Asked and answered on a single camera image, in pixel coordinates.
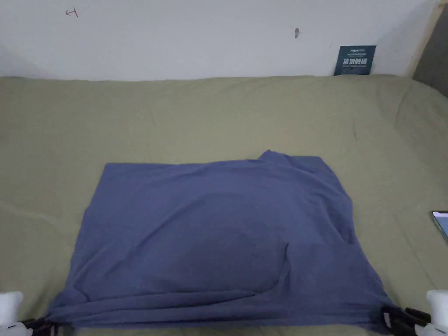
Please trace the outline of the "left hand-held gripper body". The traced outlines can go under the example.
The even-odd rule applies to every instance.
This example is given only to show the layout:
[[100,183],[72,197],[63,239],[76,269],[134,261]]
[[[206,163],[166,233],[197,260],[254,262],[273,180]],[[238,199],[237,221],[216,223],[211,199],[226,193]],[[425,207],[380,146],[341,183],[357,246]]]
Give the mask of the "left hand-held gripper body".
[[22,300],[21,291],[0,293],[1,336],[32,336],[33,330],[18,321],[18,310]]

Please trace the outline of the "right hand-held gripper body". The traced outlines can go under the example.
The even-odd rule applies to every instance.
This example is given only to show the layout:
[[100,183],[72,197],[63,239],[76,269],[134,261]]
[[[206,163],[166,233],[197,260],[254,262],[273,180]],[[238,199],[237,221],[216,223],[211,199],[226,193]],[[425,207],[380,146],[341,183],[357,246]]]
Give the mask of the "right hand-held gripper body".
[[448,335],[448,291],[430,290],[426,298],[431,307],[431,322],[426,326],[415,325],[417,336]]

